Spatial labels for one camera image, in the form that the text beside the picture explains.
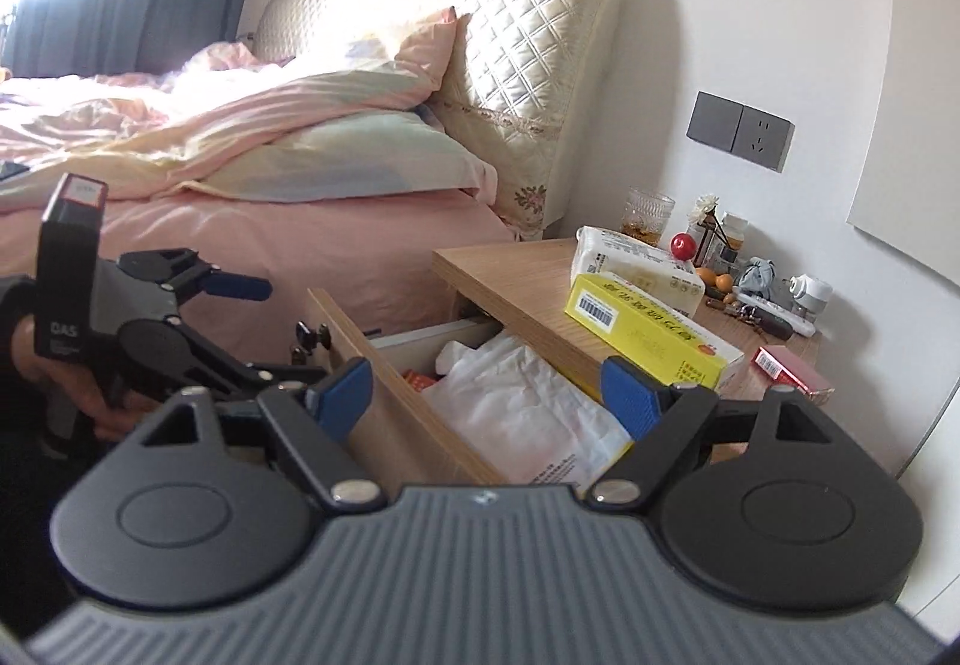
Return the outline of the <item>person's left hand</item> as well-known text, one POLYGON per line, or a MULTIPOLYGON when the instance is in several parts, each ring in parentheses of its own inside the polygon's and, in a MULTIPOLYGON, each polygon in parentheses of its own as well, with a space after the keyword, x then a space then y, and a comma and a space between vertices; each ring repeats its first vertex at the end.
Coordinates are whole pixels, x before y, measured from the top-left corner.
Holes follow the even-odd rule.
POLYGON ((91 418, 94 434, 99 440, 118 443, 148 413, 160 406, 139 392, 127 392, 121 405, 111 407, 89 369, 37 355, 34 350, 34 319, 31 316, 23 317, 16 324, 11 336, 10 353, 14 369, 21 378, 46 394, 64 394, 71 405, 91 418))

